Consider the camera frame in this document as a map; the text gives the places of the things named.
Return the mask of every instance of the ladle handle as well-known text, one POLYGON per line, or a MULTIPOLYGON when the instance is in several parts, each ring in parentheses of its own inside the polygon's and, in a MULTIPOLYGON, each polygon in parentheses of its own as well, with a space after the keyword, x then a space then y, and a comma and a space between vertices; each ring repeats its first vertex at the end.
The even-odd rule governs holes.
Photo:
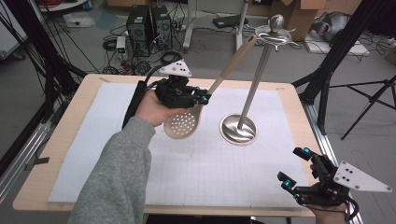
POLYGON ((228 62, 227 66, 222 70, 220 76, 216 79, 216 81, 212 84, 209 91, 207 93, 212 94, 220 85, 220 83, 228 76, 230 73, 238 66, 245 56, 250 52, 251 48, 256 43, 257 36, 251 35, 248 40, 239 47, 236 53, 233 55, 231 60, 228 62))

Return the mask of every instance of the white paper sheet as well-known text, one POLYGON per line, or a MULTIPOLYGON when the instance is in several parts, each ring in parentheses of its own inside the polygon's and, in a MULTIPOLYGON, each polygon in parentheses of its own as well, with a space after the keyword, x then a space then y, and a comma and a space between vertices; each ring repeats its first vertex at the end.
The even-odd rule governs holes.
MULTIPOLYGON (((308 33, 304 43, 306 49, 310 53, 329 53, 331 49, 330 43, 327 42, 322 36, 316 34, 315 31, 308 33)), ((360 41, 356 41, 355 45, 349 50, 348 55, 368 57, 370 55, 370 51, 367 50, 367 48, 365 48, 360 41)))
MULTIPOLYGON (((50 202, 76 201, 107 139, 120 130, 133 84, 106 83, 99 90, 66 155, 50 202)), ((219 122, 240 114, 248 90, 217 89, 203 110, 197 132, 173 140, 156 128, 146 204, 296 207, 280 187, 279 171, 306 186, 303 169, 277 91, 257 91, 247 116, 259 136, 250 146, 226 142, 219 122)))

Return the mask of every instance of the gray sleeve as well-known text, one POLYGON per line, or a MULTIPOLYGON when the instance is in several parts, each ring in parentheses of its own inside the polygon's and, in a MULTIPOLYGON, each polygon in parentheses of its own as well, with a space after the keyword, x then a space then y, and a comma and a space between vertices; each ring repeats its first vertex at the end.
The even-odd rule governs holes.
POLYGON ((69 224, 142 223, 151 162, 148 146, 154 134, 148 122, 131 118, 108 140, 78 196, 69 224))

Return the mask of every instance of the human hand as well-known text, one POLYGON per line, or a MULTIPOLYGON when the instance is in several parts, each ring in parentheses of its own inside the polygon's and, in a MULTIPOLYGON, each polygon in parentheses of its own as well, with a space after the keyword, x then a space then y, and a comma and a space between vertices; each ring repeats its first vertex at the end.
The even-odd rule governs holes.
POLYGON ((170 117, 187 112, 186 108, 169 108, 158 100, 155 92, 149 90, 146 92, 142 102, 134 114, 135 117, 145 119, 153 127, 161 125, 170 117))
POLYGON ((315 215, 317 224, 344 224, 347 206, 341 203, 338 206, 320 206, 309 204, 307 206, 315 215))

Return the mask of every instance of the perforated spoon head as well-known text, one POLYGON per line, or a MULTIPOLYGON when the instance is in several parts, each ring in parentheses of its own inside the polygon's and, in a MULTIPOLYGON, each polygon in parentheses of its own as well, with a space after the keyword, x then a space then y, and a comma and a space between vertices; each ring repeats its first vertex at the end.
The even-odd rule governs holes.
POLYGON ((175 115, 163 123, 163 130, 173 139, 190 137, 198 128, 203 105, 196 105, 188 112, 175 115))

